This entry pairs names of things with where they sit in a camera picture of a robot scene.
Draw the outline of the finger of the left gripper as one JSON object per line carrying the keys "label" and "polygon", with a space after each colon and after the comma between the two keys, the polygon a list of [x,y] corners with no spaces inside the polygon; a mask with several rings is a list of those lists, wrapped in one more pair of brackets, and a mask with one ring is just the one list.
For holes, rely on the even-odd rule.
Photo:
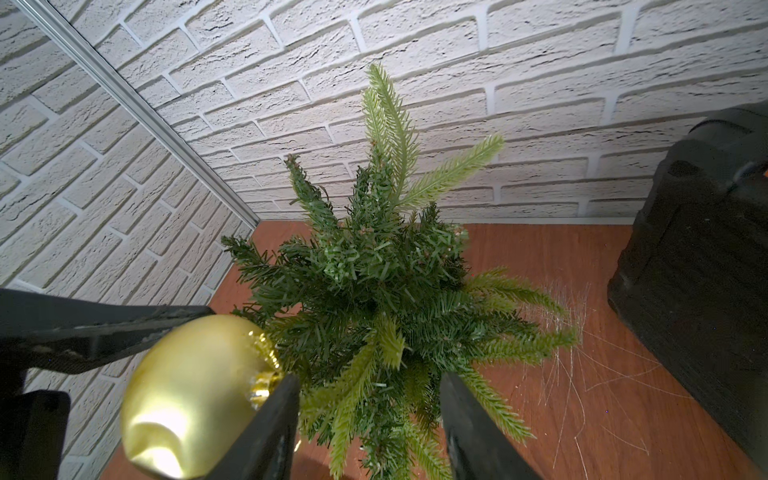
{"label": "finger of the left gripper", "polygon": [[143,352],[213,313],[204,305],[109,305],[3,289],[1,364],[80,374]]}

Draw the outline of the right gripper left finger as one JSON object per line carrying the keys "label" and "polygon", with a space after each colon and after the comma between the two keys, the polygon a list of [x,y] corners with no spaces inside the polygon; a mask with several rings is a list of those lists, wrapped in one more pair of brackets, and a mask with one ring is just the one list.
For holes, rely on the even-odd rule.
{"label": "right gripper left finger", "polygon": [[300,382],[286,375],[206,479],[289,479],[300,408]]}

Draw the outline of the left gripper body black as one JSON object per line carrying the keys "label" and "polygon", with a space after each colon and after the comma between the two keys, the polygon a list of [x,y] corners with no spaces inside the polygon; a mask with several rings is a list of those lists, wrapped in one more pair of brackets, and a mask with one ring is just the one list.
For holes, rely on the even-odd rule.
{"label": "left gripper body black", "polygon": [[26,372],[1,367],[1,477],[56,479],[71,398],[56,390],[23,391]]}

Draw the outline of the matte gold ball ornament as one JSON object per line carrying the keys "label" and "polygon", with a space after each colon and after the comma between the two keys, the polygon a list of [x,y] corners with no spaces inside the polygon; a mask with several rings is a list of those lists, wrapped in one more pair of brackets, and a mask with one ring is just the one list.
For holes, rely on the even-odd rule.
{"label": "matte gold ball ornament", "polygon": [[282,377],[273,343],[250,320],[209,315],[173,329],[150,348],[126,388],[126,458],[158,479],[206,476]]}

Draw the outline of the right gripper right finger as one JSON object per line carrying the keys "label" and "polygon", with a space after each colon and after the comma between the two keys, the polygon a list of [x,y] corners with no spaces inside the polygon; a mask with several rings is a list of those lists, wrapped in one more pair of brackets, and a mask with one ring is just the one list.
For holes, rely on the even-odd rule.
{"label": "right gripper right finger", "polygon": [[455,479],[539,477],[455,373],[442,375],[440,406]]}

